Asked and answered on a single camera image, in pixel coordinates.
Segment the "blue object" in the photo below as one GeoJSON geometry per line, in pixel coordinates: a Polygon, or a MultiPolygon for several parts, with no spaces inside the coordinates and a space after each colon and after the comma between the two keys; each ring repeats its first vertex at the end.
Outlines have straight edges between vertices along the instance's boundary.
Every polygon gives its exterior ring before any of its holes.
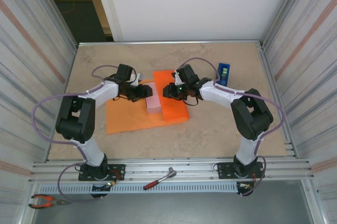
{"type": "Polygon", "coordinates": [[[230,75],[230,65],[225,63],[219,63],[219,66],[217,68],[217,72],[219,73],[220,80],[216,83],[227,86],[228,84],[228,77],[230,75]]]}

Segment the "red pliers handle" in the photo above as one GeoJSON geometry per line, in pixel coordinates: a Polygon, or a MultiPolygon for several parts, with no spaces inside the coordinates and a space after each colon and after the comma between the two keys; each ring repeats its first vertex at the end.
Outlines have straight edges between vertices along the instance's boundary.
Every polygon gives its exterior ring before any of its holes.
{"type": "Polygon", "coordinates": [[[68,204],[69,203],[68,201],[65,201],[65,200],[55,200],[54,197],[48,196],[48,195],[45,195],[45,194],[36,194],[36,195],[32,196],[32,199],[37,199],[37,198],[45,199],[45,200],[47,200],[47,202],[44,203],[44,204],[39,204],[39,205],[29,204],[28,206],[33,208],[33,209],[42,209],[42,208],[46,208],[46,207],[51,207],[54,204],[68,204]]]}

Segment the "beige table surface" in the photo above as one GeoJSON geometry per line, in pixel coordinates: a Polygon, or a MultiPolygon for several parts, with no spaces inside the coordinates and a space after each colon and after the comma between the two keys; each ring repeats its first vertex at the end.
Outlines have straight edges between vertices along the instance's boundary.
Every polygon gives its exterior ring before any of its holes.
{"type": "MultiPolygon", "coordinates": [[[[257,89],[262,96],[271,97],[259,55],[254,43],[180,43],[80,46],[71,73],[67,92],[83,92],[99,84],[91,71],[103,64],[127,64],[142,72],[144,79],[153,79],[156,70],[175,69],[191,57],[203,57],[216,67],[231,65],[228,87],[237,90],[257,89]]],[[[214,78],[213,69],[202,61],[190,62],[196,74],[214,78]]],[[[105,77],[112,68],[97,71],[105,77]]],[[[278,122],[276,110],[269,106],[278,122]]],[[[107,135],[105,106],[96,111],[94,137],[108,158],[179,158],[230,157],[240,145],[232,111],[216,103],[201,101],[188,107],[190,119],[182,124],[107,135]]],[[[63,140],[55,134],[54,140],[63,140]]],[[[262,155],[286,155],[281,130],[268,135],[259,148],[262,155]]],[[[53,144],[49,159],[80,158],[79,152],[68,145],[53,144]]]]}

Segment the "purple cable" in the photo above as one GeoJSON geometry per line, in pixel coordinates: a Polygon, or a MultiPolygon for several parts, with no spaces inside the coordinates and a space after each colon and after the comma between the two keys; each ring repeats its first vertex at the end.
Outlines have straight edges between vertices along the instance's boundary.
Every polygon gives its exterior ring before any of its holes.
{"type": "Polygon", "coordinates": [[[75,142],[64,142],[64,141],[54,141],[52,139],[49,139],[47,138],[46,136],[44,136],[41,131],[37,128],[37,125],[36,125],[36,122],[35,122],[35,112],[37,110],[37,108],[44,102],[48,101],[48,100],[51,100],[51,99],[56,99],[56,98],[63,98],[65,96],[81,96],[81,95],[87,95],[87,94],[90,94],[92,92],[95,92],[95,91],[98,91],[99,89],[101,89],[103,86],[104,86],[104,79],[99,76],[99,75],[94,75],[95,71],[102,68],[102,67],[114,67],[114,68],[118,68],[117,66],[114,66],[114,65],[101,65],[101,66],[98,66],[96,67],[92,73],[91,73],[91,76],[92,77],[96,77],[98,79],[100,79],[102,82],[101,82],[101,85],[99,85],[98,87],[95,87],[91,90],[88,90],[86,92],[83,92],[83,93],[65,93],[65,94],[59,94],[59,95],[54,95],[54,96],[49,96],[45,99],[42,99],[41,101],[39,101],[33,108],[32,110],[32,113],[31,113],[31,123],[32,123],[32,126],[33,126],[33,129],[34,131],[37,133],[38,136],[40,136],[42,139],[44,139],[45,141],[48,141],[50,143],[56,143],[56,144],[66,144],[66,145],[73,145],[75,147],[77,147],[77,149],[79,150],[79,152],[81,153],[83,159],[84,159],[84,162],[82,163],[75,163],[75,164],[72,164],[72,165],[69,165],[68,167],[66,167],[61,173],[60,173],[60,176],[58,177],[58,180],[57,180],[57,189],[58,189],[58,192],[64,197],[66,198],[67,200],[69,201],[72,201],[72,202],[89,202],[89,201],[93,201],[93,200],[96,200],[96,199],[89,199],[89,200],[73,200],[71,198],[68,198],[66,195],[64,195],[62,192],[61,192],[61,188],[60,188],[60,181],[61,181],[61,176],[63,175],[63,173],[73,167],[73,166],[76,166],[76,165],[82,165],[82,164],[85,164],[86,163],[86,155],[85,153],[83,152],[83,150],[75,143],[75,142]]]}
{"type": "MultiPolygon", "coordinates": [[[[204,62],[208,63],[208,64],[214,69],[214,71],[216,72],[216,79],[213,81],[213,83],[214,83],[214,87],[215,87],[216,89],[221,90],[221,91],[224,91],[224,92],[227,92],[227,93],[231,93],[231,94],[236,94],[236,95],[241,95],[241,96],[248,96],[248,97],[250,97],[250,98],[255,98],[255,99],[261,99],[261,100],[263,100],[263,101],[266,101],[266,102],[268,102],[268,103],[271,103],[271,104],[275,105],[275,106],[280,110],[280,112],[282,113],[282,120],[281,120],[281,122],[280,122],[276,127],[274,127],[273,129],[271,129],[271,130],[269,130],[269,131],[267,131],[267,132],[265,132],[265,133],[263,133],[263,134],[261,135],[259,141],[258,141],[257,144],[256,144],[255,150],[254,150],[254,155],[257,155],[257,150],[259,149],[261,140],[262,140],[265,136],[267,136],[268,134],[270,134],[270,133],[276,131],[277,129],[279,129],[279,128],[282,126],[282,124],[284,123],[284,121],[285,121],[285,112],[284,112],[284,110],[282,109],[282,107],[281,107],[280,105],[278,105],[277,103],[273,102],[272,100],[266,99],[266,98],[264,98],[264,97],[262,97],[262,96],[258,96],[258,95],[254,95],[254,94],[249,94],[249,93],[244,93],[244,92],[234,92],[234,91],[231,91],[231,90],[227,90],[227,89],[221,88],[221,87],[220,87],[221,85],[218,85],[218,84],[216,83],[218,80],[220,80],[220,76],[219,76],[218,71],[216,70],[215,66],[214,66],[210,61],[208,61],[208,60],[206,60],[206,59],[204,59],[204,58],[201,58],[201,57],[193,57],[193,58],[190,58],[190,59],[188,59],[187,61],[185,61],[182,65],[180,65],[179,68],[181,68],[183,65],[185,65],[187,62],[189,62],[189,61],[191,61],[191,60],[201,60],[201,61],[204,61],[204,62]]],[[[245,193],[242,194],[241,196],[246,196],[246,195],[248,195],[249,193],[251,193],[253,190],[255,190],[255,189],[259,186],[259,184],[261,183],[261,181],[262,181],[262,179],[263,179],[263,177],[264,177],[264,174],[265,174],[265,171],[266,171],[266,168],[267,168],[267,162],[266,162],[266,160],[265,160],[265,158],[264,158],[263,156],[260,155],[259,157],[261,157],[261,158],[263,159],[263,163],[264,163],[264,167],[263,167],[263,171],[262,171],[262,176],[261,176],[261,178],[259,179],[259,181],[256,183],[256,185],[255,185],[252,189],[250,189],[248,192],[245,192],[245,193]]]]}

